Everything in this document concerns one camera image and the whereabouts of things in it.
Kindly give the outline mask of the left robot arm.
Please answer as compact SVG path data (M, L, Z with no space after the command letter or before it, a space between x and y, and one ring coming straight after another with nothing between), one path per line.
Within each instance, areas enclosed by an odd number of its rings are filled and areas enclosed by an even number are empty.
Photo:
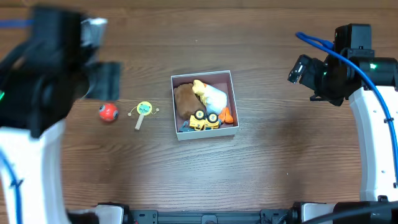
M119 98L120 64L96 62L107 20L36 6L28 38L1 60L1 183L9 223L122 223L104 203L69 211L61 148L76 100Z

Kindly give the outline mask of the yellow and blue toy truck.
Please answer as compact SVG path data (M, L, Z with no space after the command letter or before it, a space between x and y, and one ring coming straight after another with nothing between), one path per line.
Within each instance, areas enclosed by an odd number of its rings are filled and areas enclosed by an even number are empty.
M190 116L188 121L185 121L181 128L180 133L192 131L204 131L211 129L218 129L221 126L221 120L216 113L205 113L203 110L197 110Z

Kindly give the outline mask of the white plush duck toy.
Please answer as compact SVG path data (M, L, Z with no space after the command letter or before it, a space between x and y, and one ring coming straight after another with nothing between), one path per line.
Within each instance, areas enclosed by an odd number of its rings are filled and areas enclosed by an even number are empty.
M207 113L217 114L222 123L232 124L234 122L225 92L200 80L193 81L192 90L205 105Z

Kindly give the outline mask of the red ball toy with eye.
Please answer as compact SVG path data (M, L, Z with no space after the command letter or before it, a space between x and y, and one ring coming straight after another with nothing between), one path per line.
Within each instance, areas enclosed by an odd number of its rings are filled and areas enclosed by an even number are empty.
M102 121L113 122L119 116L119 110L113 103L105 103L99 108L99 117Z

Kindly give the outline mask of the brown plush toy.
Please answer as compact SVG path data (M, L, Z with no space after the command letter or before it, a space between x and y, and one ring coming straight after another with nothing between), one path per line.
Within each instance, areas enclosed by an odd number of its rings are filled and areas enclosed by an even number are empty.
M205 106L194 94L192 87L192 83L186 83L174 88L176 110L182 119L190 119L198 110L205 111Z

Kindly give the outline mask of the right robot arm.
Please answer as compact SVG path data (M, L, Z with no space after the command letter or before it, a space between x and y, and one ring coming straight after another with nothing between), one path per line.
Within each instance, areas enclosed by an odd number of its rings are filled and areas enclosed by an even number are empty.
M349 102L361 156L357 202L297 202L281 223L397 222L397 60L377 57L368 24L335 30L334 41L298 32L326 53L324 60L301 55L288 79L313 90L312 101Z

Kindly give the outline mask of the white square box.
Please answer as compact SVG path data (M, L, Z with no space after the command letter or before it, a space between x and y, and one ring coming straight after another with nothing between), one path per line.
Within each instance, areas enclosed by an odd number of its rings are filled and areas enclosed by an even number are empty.
M192 83L194 80L200 80L206 84L225 92L228 96L228 108L234 119L233 124L222 124L218 129L204 130L204 131L190 131L180 133L179 129L182 127L184 120L179 117L174 100L174 88L179 85ZM213 72L189 73L181 75L172 75L170 77L172 88L172 101L174 110L174 128L179 141L213 138L218 136L234 136L239 129L238 111L236 108L236 100L234 95L233 80L230 70L221 70Z

